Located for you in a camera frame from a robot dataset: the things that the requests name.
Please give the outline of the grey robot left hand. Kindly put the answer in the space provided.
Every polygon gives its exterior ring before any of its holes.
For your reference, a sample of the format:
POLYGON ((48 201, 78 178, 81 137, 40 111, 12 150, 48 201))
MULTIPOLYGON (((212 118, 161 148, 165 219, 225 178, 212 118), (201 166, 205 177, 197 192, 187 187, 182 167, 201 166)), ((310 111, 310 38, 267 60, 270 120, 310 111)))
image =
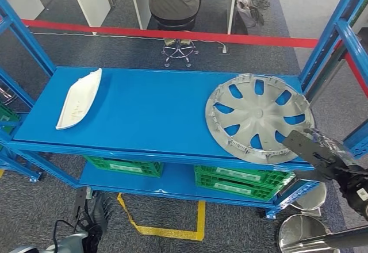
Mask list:
POLYGON ((108 223, 113 213, 112 206, 110 197, 106 193, 100 193, 97 196, 91 214, 87 212, 87 221, 84 226, 87 237, 82 242, 84 252, 97 252, 100 242, 106 234, 108 223))

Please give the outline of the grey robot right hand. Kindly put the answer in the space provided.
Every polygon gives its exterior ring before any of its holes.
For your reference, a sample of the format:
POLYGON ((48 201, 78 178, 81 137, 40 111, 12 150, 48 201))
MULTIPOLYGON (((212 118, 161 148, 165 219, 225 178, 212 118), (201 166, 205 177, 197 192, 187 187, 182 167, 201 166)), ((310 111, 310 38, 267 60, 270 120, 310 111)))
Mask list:
POLYGON ((293 130, 283 144, 313 167, 311 171, 296 171, 302 179, 346 185, 352 177, 349 170, 355 165, 342 143, 315 128, 293 130))

